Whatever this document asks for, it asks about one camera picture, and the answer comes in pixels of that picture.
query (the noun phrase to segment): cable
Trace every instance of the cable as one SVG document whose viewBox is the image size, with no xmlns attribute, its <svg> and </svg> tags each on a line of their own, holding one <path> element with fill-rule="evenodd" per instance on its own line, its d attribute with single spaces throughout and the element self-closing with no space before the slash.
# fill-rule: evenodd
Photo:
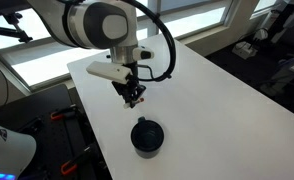
<svg viewBox="0 0 294 180">
<path fill-rule="evenodd" d="M 8 99 L 9 99 L 9 85 L 8 85 L 8 79 L 6 78 L 5 74 L 1 70 L 0 70 L 0 74 L 3 76 L 5 80 L 5 84 L 6 84 L 6 99 L 4 104 L 2 105 L 2 108 L 4 108 L 7 105 Z"/>
<path fill-rule="evenodd" d="M 163 33 L 163 35 L 166 39 L 168 48 L 169 48 L 170 62 L 169 62 L 169 66 L 168 66 L 167 70 L 159 77 L 156 77 L 153 79 L 140 79 L 140 78 L 138 78 L 138 80 L 143 81 L 143 82 L 151 82 L 151 81 L 160 82 L 160 81 L 163 81 L 167 78 L 170 79 L 171 73 L 174 71 L 175 65 L 176 65 L 176 46 L 175 46 L 175 41 L 174 41 L 173 36 L 169 32 L 169 30 L 165 26 L 165 24 L 160 20 L 159 14 L 154 14 L 151 10 L 149 10 L 147 7 L 145 7 L 144 5 L 139 3 L 138 1 L 135 1 L 135 0 L 122 0 L 122 1 L 138 8 L 139 10 L 144 12 L 156 24 L 157 27 Z"/>
<path fill-rule="evenodd" d="M 251 36 L 253 34 L 256 34 L 261 29 L 265 30 L 268 33 L 268 30 L 266 28 L 259 28 L 259 29 L 257 29 L 256 31 L 254 31 L 252 33 L 247 33 L 247 34 L 244 34 L 244 35 L 240 36 L 240 38 L 237 40 L 237 42 L 239 42 L 240 40 L 242 40 L 244 37 L 247 37 L 247 36 Z"/>
<path fill-rule="evenodd" d="M 139 65 L 139 64 L 137 65 L 137 67 L 149 69 L 151 79 L 155 79 L 153 74 L 153 69 L 151 67 L 147 65 Z"/>
</svg>

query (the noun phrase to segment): black cup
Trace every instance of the black cup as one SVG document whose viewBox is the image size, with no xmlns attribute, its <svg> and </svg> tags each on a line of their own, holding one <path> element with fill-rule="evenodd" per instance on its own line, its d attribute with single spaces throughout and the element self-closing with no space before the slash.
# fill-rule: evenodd
<svg viewBox="0 0 294 180">
<path fill-rule="evenodd" d="M 140 157 L 150 159 L 158 154 L 164 131 L 158 123 L 141 117 L 131 131 L 131 141 Z"/>
</svg>

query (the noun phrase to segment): floor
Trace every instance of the floor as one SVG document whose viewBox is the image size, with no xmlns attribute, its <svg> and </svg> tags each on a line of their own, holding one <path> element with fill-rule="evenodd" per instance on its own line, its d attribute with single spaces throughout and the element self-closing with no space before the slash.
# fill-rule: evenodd
<svg viewBox="0 0 294 180">
<path fill-rule="evenodd" d="M 206 58 L 258 91 L 262 82 L 276 72 L 278 61 L 289 59 L 288 53 L 294 54 L 290 47 L 277 45 L 272 50 L 262 49 L 255 57 L 244 60 L 232 53 L 233 47 L 230 45 Z M 286 86 L 284 94 L 269 98 L 294 113 L 294 86 Z"/>
</svg>

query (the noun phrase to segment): window frame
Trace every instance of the window frame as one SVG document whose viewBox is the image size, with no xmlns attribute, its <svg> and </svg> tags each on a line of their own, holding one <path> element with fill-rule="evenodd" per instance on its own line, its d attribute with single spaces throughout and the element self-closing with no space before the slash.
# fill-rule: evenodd
<svg viewBox="0 0 294 180">
<path fill-rule="evenodd" d="M 199 2 L 199 3 L 192 4 L 192 5 L 173 8 L 173 9 L 161 12 L 160 11 L 160 9 L 161 9 L 161 0 L 149 0 L 148 1 L 148 8 L 150 8 L 154 13 L 159 13 L 160 15 L 165 16 L 165 15 L 170 15 L 170 14 L 173 14 L 173 13 L 176 13 L 176 12 L 181 12 L 181 11 L 184 11 L 184 10 L 195 8 L 196 6 L 200 7 L 200 6 L 213 4 L 213 3 L 217 3 L 217 2 L 222 2 L 222 1 L 226 1 L 226 0 L 212 0 L 210 2 L 208 2 L 208 1 Z M 230 12 L 230 9 L 231 9 L 231 7 L 233 6 L 233 4 L 235 2 L 235 0 L 230 0 L 230 1 L 231 1 L 230 2 L 230 7 L 227 7 L 228 9 L 225 10 L 225 12 L 224 12 L 224 14 L 222 16 L 222 21 L 221 22 L 210 25 L 210 26 L 207 26 L 205 28 L 201 28 L 201 29 L 198 29 L 198 30 L 186 33 L 186 34 L 183 34 L 183 35 L 180 35 L 180 36 L 176 37 L 175 39 L 180 40 L 180 39 L 186 38 L 188 36 L 191 36 L 191 35 L 206 31 L 208 29 L 212 29 L 214 27 L 224 25 L 225 21 L 228 18 L 227 16 L 228 16 L 228 14 Z M 147 26 L 146 28 L 147 28 L 147 36 L 148 37 L 159 34 L 159 29 L 156 27 L 156 25 L 154 25 L 151 22 L 151 20 L 149 20 L 149 18 L 146 15 L 137 17 L 137 22 L 138 22 L 138 24 L 139 23 L 145 24 L 145 25 L 141 25 L 141 27 L 138 30 L 145 29 L 145 27 Z M 45 81 L 42 81 L 42 82 L 39 82 L 37 84 L 34 84 L 34 85 L 30 86 L 23 79 L 23 77 L 18 72 L 15 71 L 15 69 L 10 65 L 8 60 L 6 60 L 2 56 L 2 54 L 9 54 L 11 52 L 19 51 L 20 49 L 34 48 L 34 47 L 37 47 L 37 46 L 41 46 L 41 45 L 45 45 L 45 44 L 53 43 L 53 42 L 56 42 L 56 41 L 52 37 L 47 37 L 47 38 L 31 41 L 28 44 L 18 44 L 18 45 L 12 46 L 12 47 L 7 47 L 7 48 L 0 49 L 0 61 L 9 69 L 9 71 L 14 76 L 16 76 L 16 78 L 23 84 L 23 86 L 25 86 L 31 92 L 35 92 L 35 91 L 38 91 L 40 89 L 48 88 L 48 87 L 50 87 L 50 86 L 52 86 L 54 84 L 57 84 L 57 83 L 62 83 L 62 82 L 66 81 L 66 80 L 69 80 L 71 78 L 69 73 L 63 74 L 61 76 L 53 77 L 53 78 L 51 78 L 49 80 L 45 80 Z"/>
<path fill-rule="evenodd" d="M 279 6 L 279 5 L 281 4 L 281 2 L 282 2 L 281 0 L 277 0 L 277 1 L 275 2 L 275 4 L 273 4 L 273 5 L 271 5 L 271 6 L 267 6 L 267 7 L 265 7 L 265 8 L 259 9 L 259 10 L 257 10 L 257 11 L 254 10 L 252 16 L 256 16 L 256 15 L 261 14 L 261 13 L 263 13 L 263 12 L 269 12 L 273 7 Z"/>
</svg>

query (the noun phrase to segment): metal frame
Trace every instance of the metal frame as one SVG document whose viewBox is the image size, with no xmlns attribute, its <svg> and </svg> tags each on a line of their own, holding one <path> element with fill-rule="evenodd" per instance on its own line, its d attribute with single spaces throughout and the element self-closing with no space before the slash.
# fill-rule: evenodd
<svg viewBox="0 0 294 180">
<path fill-rule="evenodd" d="M 14 38 L 20 38 L 21 33 L 17 32 L 15 29 L 3 28 L 0 27 L 0 35 L 2 36 L 10 36 Z"/>
<path fill-rule="evenodd" d="M 193 5 L 183 6 L 183 7 L 179 7 L 179 8 L 175 8 L 175 9 L 171 9 L 171 10 L 167 10 L 167 11 L 163 11 L 163 12 L 161 12 L 161 0 L 156 0 L 156 1 L 155 0 L 149 0 L 148 1 L 148 6 L 149 7 L 153 7 L 152 11 L 154 11 L 155 13 L 159 13 L 161 15 L 168 15 L 168 14 L 172 14 L 172 13 L 175 13 L 175 12 L 180 12 L 180 11 L 188 10 L 188 9 L 191 9 L 191 8 L 195 8 L 196 6 L 208 5 L 208 4 L 212 4 L 212 3 L 216 3 L 216 2 L 220 2 L 220 1 L 224 1 L 224 0 L 213 0 L 213 1 L 210 1 L 210 2 L 200 2 L 200 3 L 193 4 Z M 212 26 L 209 26 L 209 27 L 206 27 L 206 28 L 203 28 L 203 29 L 200 29 L 200 30 L 196 30 L 196 31 L 193 31 L 193 32 L 184 34 L 182 36 L 176 37 L 176 39 L 182 39 L 182 38 L 185 38 L 187 36 L 190 36 L 190 35 L 193 35 L 193 34 L 196 34 L 196 33 L 200 33 L 202 31 L 206 31 L 208 29 L 211 29 L 211 28 L 214 28 L 214 27 L 217 27 L 217 26 L 220 26 L 220 25 L 224 25 L 224 20 L 227 18 L 228 11 L 229 11 L 229 9 L 225 11 L 225 13 L 224 13 L 224 15 L 222 17 L 222 21 L 221 22 L 219 22 L 217 24 L 214 24 Z M 137 18 L 137 21 L 138 22 L 142 22 L 142 21 L 147 20 L 147 19 L 148 19 L 148 17 L 145 15 L 145 16 L 138 17 Z M 148 37 L 149 36 L 156 35 L 156 34 L 159 34 L 159 29 L 153 23 L 150 23 L 150 24 L 148 23 L 147 26 L 148 27 L 146 27 L 146 28 L 148 29 Z M 37 46 L 41 46 L 41 45 L 45 45 L 45 44 L 53 43 L 53 42 L 55 42 L 53 40 L 53 38 L 52 37 L 48 37 L 48 38 L 44 38 L 44 39 L 32 41 L 32 42 L 30 42 L 28 44 L 19 44 L 19 45 L 12 46 L 12 47 L 9 47 L 9 48 L 0 49 L 0 61 L 31 92 L 35 92 L 35 91 L 38 91 L 38 90 L 41 90 L 41 89 L 44 89 L 44 88 L 48 88 L 48 87 L 52 86 L 53 84 L 61 83 L 61 82 L 64 82 L 64 81 L 70 79 L 71 78 L 70 74 L 64 74 L 62 76 L 54 77 L 54 78 L 52 78 L 50 80 L 47 80 L 47 81 L 40 82 L 38 84 L 29 86 L 26 83 L 26 81 L 11 67 L 11 65 L 6 61 L 6 59 L 4 59 L 1 56 L 1 54 L 14 52 L 14 51 L 17 51 L 19 49 L 37 47 Z"/>
</svg>

